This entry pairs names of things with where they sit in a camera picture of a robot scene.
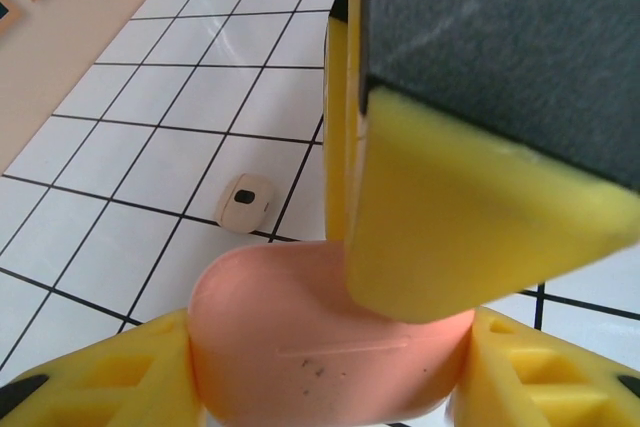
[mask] black sponge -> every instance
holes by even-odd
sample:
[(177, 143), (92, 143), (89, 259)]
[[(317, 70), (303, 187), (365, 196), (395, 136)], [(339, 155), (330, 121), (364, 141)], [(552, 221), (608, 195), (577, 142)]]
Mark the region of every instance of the black sponge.
[(640, 188), (640, 0), (362, 0), (362, 22), (363, 94)]

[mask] beige wall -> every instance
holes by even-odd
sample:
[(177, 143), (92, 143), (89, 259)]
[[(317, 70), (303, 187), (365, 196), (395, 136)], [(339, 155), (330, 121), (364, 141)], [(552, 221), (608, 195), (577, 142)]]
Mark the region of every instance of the beige wall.
[(0, 36), (0, 172), (144, 0), (13, 0)]

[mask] pink plastic object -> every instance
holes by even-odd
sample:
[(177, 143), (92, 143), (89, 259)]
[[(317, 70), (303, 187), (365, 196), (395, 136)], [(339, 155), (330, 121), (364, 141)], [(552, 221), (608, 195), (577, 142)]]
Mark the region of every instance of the pink plastic object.
[(188, 325), (198, 391), (220, 422), (387, 423), (427, 413), (453, 389), (473, 312), (388, 320), (350, 299), (343, 264), (341, 243), (271, 244), (202, 275)]

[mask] white tile floor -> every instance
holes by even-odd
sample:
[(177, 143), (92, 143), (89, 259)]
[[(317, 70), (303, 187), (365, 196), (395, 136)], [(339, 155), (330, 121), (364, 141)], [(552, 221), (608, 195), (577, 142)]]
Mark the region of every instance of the white tile floor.
[[(0, 177), (0, 384), (186, 305), (230, 249), (322, 238), (331, 2), (140, 7)], [(250, 235), (212, 220), (241, 172), (277, 189)], [(490, 306), (640, 369), (639, 294), (636, 247)]]

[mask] small beige object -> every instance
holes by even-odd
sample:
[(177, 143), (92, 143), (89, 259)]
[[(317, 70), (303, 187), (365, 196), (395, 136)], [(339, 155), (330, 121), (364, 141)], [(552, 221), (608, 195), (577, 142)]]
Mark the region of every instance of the small beige object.
[(242, 174), (224, 189), (215, 221), (224, 229), (247, 234), (260, 227), (275, 190), (266, 177)]

